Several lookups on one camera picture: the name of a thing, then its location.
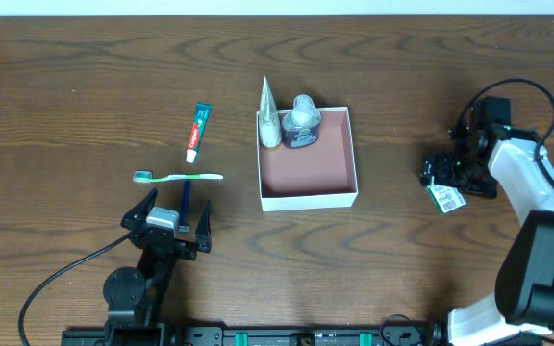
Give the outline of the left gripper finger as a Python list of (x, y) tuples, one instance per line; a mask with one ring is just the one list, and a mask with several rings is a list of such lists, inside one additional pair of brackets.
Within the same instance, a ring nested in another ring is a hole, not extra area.
[(196, 250), (202, 253), (210, 253), (212, 249), (210, 211), (211, 202), (208, 201), (202, 211), (202, 214), (195, 229)]
[(155, 206), (157, 196), (158, 190), (156, 188), (151, 189), (140, 202), (123, 215), (120, 225), (129, 231), (133, 231), (144, 224), (150, 211)]

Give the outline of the small green white box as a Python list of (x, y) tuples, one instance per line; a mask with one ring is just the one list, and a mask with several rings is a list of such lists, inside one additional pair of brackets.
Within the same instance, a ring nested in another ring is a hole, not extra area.
[(426, 187), (440, 215), (457, 210), (466, 204), (463, 195), (455, 187), (436, 185), (435, 179)]

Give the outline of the white Pantene tube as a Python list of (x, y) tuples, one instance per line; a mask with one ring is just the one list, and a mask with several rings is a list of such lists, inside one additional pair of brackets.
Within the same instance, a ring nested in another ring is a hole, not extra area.
[(282, 141), (280, 117), (267, 78), (260, 100), (259, 136), (261, 144), (269, 149), (278, 147)]

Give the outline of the clear blue soap dispenser bottle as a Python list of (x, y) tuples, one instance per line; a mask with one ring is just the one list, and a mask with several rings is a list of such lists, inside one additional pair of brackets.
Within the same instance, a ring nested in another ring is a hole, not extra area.
[(318, 140), (322, 116), (313, 99), (300, 94), (293, 101), (293, 109), (282, 119), (282, 142), (290, 149), (300, 149)]

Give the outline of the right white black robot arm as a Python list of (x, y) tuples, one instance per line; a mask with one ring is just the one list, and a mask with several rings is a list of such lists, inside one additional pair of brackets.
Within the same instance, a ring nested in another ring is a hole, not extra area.
[(452, 153), (428, 154), (420, 183), (442, 213), (465, 195), (493, 199), (504, 190), (520, 230), (497, 274), (494, 292), (452, 310), (450, 345), (515, 344), (554, 333), (554, 168), (540, 136), (511, 123), (506, 98), (474, 103), (457, 126)]

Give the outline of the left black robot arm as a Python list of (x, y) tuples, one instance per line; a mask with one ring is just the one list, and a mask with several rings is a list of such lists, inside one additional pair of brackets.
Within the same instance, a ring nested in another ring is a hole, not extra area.
[(211, 252), (211, 204), (205, 204), (195, 239), (183, 240), (177, 237), (180, 213), (157, 207), (157, 196), (158, 191), (152, 189), (122, 217), (121, 226), (129, 231), (127, 239), (142, 254), (136, 266), (120, 267), (104, 282), (109, 308), (103, 345), (176, 344), (176, 329), (159, 320), (174, 264)]

